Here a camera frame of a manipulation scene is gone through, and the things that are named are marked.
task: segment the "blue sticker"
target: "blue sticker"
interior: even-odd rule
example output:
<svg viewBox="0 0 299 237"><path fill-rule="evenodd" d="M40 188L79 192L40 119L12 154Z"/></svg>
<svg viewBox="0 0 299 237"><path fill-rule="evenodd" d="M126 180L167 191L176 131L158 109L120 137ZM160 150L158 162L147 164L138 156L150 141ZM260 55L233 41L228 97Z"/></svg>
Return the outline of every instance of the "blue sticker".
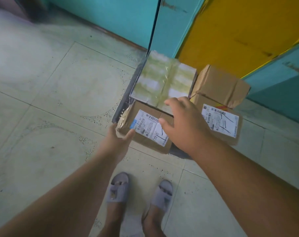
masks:
<svg viewBox="0 0 299 237"><path fill-rule="evenodd" d="M134 119L133 122L132 122L132 124L130 125L130 129L133 129L136 123L137 123L137 120Z"/></svg>

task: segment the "gray slipper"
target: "gray slipper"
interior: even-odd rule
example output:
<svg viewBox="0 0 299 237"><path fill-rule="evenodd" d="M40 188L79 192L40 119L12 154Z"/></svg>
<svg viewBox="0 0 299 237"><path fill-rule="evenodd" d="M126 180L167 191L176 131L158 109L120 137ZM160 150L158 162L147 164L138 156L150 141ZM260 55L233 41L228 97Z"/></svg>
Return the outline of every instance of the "gray slipper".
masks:
<svg viewBox="0 0 299 237"><path fill-rule="evenodd" d="M167 211L169 203L172 198L172 184L168 180L163 180L157 186L153 195L151 204L157 206L164 212Z"/></svg>
<svg viewBox="0 0 299 237"><path fill-rule="evenodd" d="M121 172L113 177L108 187L107 202L124 202L128 201L129 181L128 174Z"/></svg>

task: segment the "yellow wall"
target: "yellow wall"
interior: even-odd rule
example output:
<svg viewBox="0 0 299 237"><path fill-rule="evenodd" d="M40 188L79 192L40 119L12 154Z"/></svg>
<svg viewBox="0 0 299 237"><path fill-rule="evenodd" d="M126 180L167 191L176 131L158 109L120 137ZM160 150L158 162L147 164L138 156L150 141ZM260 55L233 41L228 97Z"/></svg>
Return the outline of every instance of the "yellow wall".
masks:
<svg viewBox="0 0 299 237"><path fill-rule="evenodd" d="M299 39L299 0L207 0L178 53L242 77Z"/></svg>

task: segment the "terrazzo floor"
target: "terrazzo floor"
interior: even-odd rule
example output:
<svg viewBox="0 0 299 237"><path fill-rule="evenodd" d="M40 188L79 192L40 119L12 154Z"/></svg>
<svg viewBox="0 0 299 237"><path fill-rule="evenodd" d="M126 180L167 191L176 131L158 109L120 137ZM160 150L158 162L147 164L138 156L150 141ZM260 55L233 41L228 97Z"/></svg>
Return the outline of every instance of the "terrazzo floor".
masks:
<svg viewBox="0 0 299 237"><path fill-rule="evenodd" d="M0 10L0 226L87 161L144 55L58 10L36 25ZM235 148L299 188L299 124L249 100L236 111L244 123ZM132 181L121 236L143 236L161 179L174 187L167 236L245 236L194 161L133 142L121 171ZM91 237L105 214L103 203Z"/></svg>

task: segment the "finger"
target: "finger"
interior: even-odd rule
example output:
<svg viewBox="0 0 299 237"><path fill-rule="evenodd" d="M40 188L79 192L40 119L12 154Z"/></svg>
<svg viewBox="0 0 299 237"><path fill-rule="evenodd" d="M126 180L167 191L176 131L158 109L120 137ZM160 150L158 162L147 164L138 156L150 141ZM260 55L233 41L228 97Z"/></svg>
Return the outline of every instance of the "finger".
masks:
<svg viewBox="0 0 299 237"><path fill-rule="evenodd" d="M158 119L161 127L163 128L164 132L170 136L172 134L172 131L173 131L173 127L171 124L168 123L167 120L165 120L164 118L159 118Z"/></svg>
<svg viewBox="0 0 299 237"><path fill-rule="evenodd" d="M128 142L128 143L131 143L133 137L135 135L135 130L134 129L131 129L128 131L128 133L123 137L123 140Z"/></svg>
<svg viewBox="0 0 299 237"><path fill-rule="evenodd" d="M116 126L117 123L113 123L108 129L108 135L116 136Z"/></svg>
<svg viewBox="0 0 299 237"><path fill-rule="evenodd" d="M175 97L165 100L164 103L170 106L173 115L185 108L185 106Z"/></svg>
<svg viewBox="0 0 299 237"><path fill-rule="evenodd" d="M191 101L186 96L179 97L178 100L186 107L191 107Z"/></svg>

